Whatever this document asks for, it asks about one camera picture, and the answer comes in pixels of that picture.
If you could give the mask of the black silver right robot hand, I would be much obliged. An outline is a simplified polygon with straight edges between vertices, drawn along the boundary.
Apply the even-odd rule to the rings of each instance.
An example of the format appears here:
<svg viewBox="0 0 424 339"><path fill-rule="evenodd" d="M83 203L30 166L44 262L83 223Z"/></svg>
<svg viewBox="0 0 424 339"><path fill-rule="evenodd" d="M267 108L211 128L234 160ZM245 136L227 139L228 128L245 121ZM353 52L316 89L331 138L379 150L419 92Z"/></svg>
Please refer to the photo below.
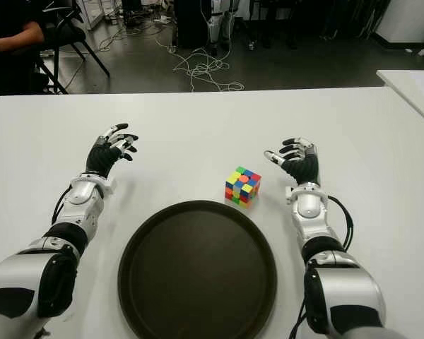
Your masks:
<svg viewBox="0 0 424 339"><path fill-rule="evenodd" d="M289 138L282 142L282 148L277 153L265 150L264 157L289 174L298 185L320 185L317 148L308 140Z"/></svg>

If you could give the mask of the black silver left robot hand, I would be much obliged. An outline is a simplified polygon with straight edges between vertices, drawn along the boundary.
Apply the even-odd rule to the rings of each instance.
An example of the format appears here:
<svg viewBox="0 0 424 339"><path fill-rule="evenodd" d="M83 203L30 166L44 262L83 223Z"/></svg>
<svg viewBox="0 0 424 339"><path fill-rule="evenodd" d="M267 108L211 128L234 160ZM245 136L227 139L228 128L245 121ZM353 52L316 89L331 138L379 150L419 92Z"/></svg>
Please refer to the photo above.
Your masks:
<svg viewBox="0 0 424 339"><path fill-rule="evenodd" d="M121 133L127 129L128 124L115 124L98 136L86 160L86 173L94 173L103 178L108 178L113 166L121 159L131 162L131 153L136 153L133 146L139 139L130 133Z"/></svg>

